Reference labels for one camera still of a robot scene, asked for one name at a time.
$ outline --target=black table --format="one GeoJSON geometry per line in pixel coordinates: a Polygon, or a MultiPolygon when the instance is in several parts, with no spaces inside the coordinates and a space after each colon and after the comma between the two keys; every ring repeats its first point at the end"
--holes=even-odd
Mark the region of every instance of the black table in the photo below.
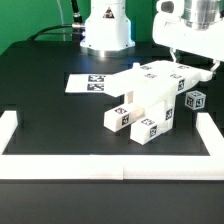
{"type": "MultiPolygon", "coordinates": [[[[182,54],[183,64],[209,69],[211,61],[182,54]]],[[[98,58],[72,42],[17,42],[0,57],[0,113],[17,110],[19,125],[4,154],[207,155],[195,129],[198,111],[177,96],[174,128],[141,146],[130,127],[113,133],[103,113],[123,99],[66,94],[70,74],[113,74],[155,60],[169,49],[137,43],[133,55],[98,58]]],[[[195,88],[224,134],[224,67],[195,88]]],[[[4,181],[1,223],[222,223],[224,183],[190,181],[4,181]]]]}

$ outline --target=white block structure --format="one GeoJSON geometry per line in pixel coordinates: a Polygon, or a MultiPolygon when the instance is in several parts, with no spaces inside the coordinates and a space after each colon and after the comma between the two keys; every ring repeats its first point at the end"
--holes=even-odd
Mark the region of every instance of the white block structure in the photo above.
{"type": "Polygon", "coordinates": [[[211,80],[212,74],[169,61],[142,66],[134,63],[132,69],[105,78],[105,93],[114,97],[125,95],[125,104],[118,107],[124,109],[123,115],[116,114],[118,108],[105,113],[104,126],[117,131],[133,123],[130,138],[144,145],[172,128],[176,95],[199,81],[211,80]],[[122,119],[127,118],[129,110],[135,111],[135,115],[123,125],[122,119]]]}

